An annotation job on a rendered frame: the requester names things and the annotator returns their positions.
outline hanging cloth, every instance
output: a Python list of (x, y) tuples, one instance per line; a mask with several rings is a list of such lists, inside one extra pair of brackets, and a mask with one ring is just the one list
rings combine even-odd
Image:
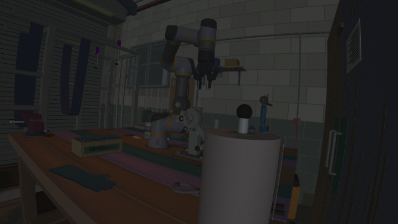
[[(42, 45), (44, 27), (30, 23), (29, 34), (20, 33), (17, 49), (16, 70), (37, 72)], [(15, 74), (14, 104), (34, 105), (34, 92), (36, 77), (30, 75)], [(31, 110), (15, 110), (14, 120), (23, 121), (22, 113), (33, 113)], [(16, 123), (19, 128), (27, 127), (25, 123)]]
[(83, 99), (84, 82), (86, 78), (87, 63), (89, 60), (91, 41), (82, 38), (80, 41), (78, 65), (76, 68), (75, 84), (73, 86), (72, 105), (69, 106), (69, 72), (72, 57), (72, 46), (64, 44), (61, 62), (60, 99), (63, 114), (77, 116), (80, 113), (81, 100)]

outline window frame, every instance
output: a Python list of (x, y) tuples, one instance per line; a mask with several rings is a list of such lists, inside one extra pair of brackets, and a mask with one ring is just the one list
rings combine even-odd
[[(148, 82), (149, 66), (150, 65), (160, 64), (160, 61), (159, 62), (149, 63), (149, 61), (150, 61), (150, 53), (151, 53), (151, 46), (153, 44), (159, 44), (159, 43), (162, 43), (162, 42), (164, 42), (166, 44), (166, 40), (157, 40), (157, 41), (153, 41), (153, 42), (149, 42), (149, 43), (145, 43), (145, 44), (139, 44), (139, 45), (135, 45), (135, 46), (131, 47), (131, 49), (133, 50), (134, 48), (147, 46), (147, 55), (146, 55), (147, 63), (142, 63), (141, 64), (141, 68), (142, 68), (142, 66), (145, 66), (145, 83)], [(135, 64), (134, 64), (134, 66), (129, 65), (129, 71), (131, 70), (131, 68), (134, 68), (134, 67), (135, 67)], [(129, 73), (126, 76), (126, 81), (127, 82), (129, 81), (129, 76), (130, 75), (132, 75), (132, 73)], [(166, 85), (139, 85), (139, 88), (169, 88), (170, 87), (170, 75), (171, 75), (171, 72), (167, 71)], [(132, 88), (133, 85), (126, 85), (126, 88)]]

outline table leg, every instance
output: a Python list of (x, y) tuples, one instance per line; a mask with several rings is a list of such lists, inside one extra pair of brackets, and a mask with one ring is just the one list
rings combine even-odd
[(37, 218), (36, 190), (34, 178), (29, 174), (20, 156), (18, 156), (18, 170), (23, 224), (29, 224), (32, 219)]

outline workbench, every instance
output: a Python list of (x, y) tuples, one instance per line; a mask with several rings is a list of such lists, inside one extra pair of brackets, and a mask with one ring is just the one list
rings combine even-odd
[[(200, 188), (202, 162), (175, 156), (187, 149), (187, 139), (170, 140), (167, 149), (152, 149), (136, 128), (53, 131), (45, 136), (10, 133), (18, 153), (21, 204), (24, 223), (197, 223), (200, 196), (172, 191), (175, 182)], [(80, 158), (71, 151), (72, 138), (86, 135), (119, 135), (123, 151)], [(284, 149), (277, 203), (285, 204), (285, 216), (274, 215), (272, 224), (287, 221), (297, 149)], [(112, 189), (96, 192), (48, 171), (71, 164), (96, 175), (109, 174)], [(57, 210), (37, 215), (35, 182)]]

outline metal rack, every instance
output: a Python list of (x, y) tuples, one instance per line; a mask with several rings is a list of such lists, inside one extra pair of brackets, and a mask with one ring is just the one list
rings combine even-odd
[[(14, 105), (14, 102), (1, 102), (0, 103), (0, 110), (33, 110), (33, 111), (39, 111), (39, 113), (42, 115), (42, 120), (44, 123), (44, 129), (47, 129), (47, 113), (48, 113), (48, 93), (49, 93), (49, 83), (54, 82), (50, 81), (50, 69), (51, 69), (51, 59), (52, 59), (52, 54), (53, 54), (53, 47), (55, 42), (61, 42), (63, 44), (69, 44), (75, 47), (80, 47), (80, 43), (72, 42), (63, 38), (57, 38), (55, 37), (56, 31), (61, 31), (64, 33), (68, 33), (77, 37), (82, 37), (88, 40), (91, 40), (93, 42), (97, 42), (100, 44), (103, 44), (105, 46), (110, 46), (112, 48), (116, 48), (118, 50), (123, 50), (125, 52), (128, 52), (129, 54), (123, 55), (120, 57), (115, 57), (115, 58), (109, 58), (105, 56), (98, 56), (101, 59), (109, 60), (109, 78), (108, 78), (108, 85), (107, 86), (96, 86), (96, 85), (89, 85), (85, 84), (85, 88), (95, 88), (95, 89), (100, 89), (100, 90), (107, 90), (107, 99), (106, 99), (106, 106), (93, 106), (93, 105), (82, 105), (81, 108), (98, 108), (100, 110), (100, 116), (101, 116), (101, 109), (105, 109), (105, 114), (104, 114), (104, 128), (109, 128), (109, 121), (110, 121), (110, 100), (111, 100), (111, 91), (113, 86), (119, 86), (119, 85), (112, 85), (112, 71), (113, 71), (113, 66), (114, 66), (114, 61), (116, 60), (122, 60), (127, 61), (131, 57), (135, 57), (138, 55), (138, 60), (136, 60), (136, 66), (135, 66), (135, 71), (134, 71), (134, 86), (132, 88), (132, 101), (131, 105), (134, 107), (131, 110), (131, 126), (134, 126), (136, 123), (136, 114), (137, 114), (137, 97), (138, 97), (138, 91), (139, 91), (139, 74), (140, 74), (140, 65), (141, 65), (141, 57), (140, 53), (136, 52), (134, 50), (128, 49), (121, 47), (117, 45), (116, 41), (104, 38), (104, 37), (93, 37), (89, 33), (87, 33), (85, 30), (79, 29), (72, 27), (66, 23), (60, 22), (60, 21), (55, 21), (49, 17), (45, 17), (39, 14), (36, 14), (34, 12), (28, 12), (24, 11), (20, 8), (15, 7), (13, 11), (8, 11), (6, 9), (1, 9), (0, 8), (0, 13), (6, 14), (8, 16), (22, 19), (25, 21), (30, 21), (36, 24), (40, 24), (42, 26), (45, 26), (46, 29), (43, 31), (43, 36), (46, 35), (46, 41), (45, 41), (45, 51), (43, 55), (43, 67), (41, 72), (28, 72), (28, 71), (23, 71), (23, 70), (16, 70), (16, 69), (9, 69), (9, 68), (1, 68), (0, 67), (0, 72), (8, 73), (9, 75), (15, 75), (15, 74), (23, 74), (23, 75), (30, 75), (30, 76), (35, 76), (38, 77), (40, 80), (40, 103), (39, 104), (34, 104), (34, 105)], [(9, 24), (6, 24), (4, 26), (4, 31), (7, 30), (14, 30), (17, 32), (22, 32), (22, 33), (29, 33), (29, 29), (19, 27), (12, 25), (10, 26)], [(79, 130), (81, 128), (81, 112), (78, 116), (76, 116), (76, 130)]]

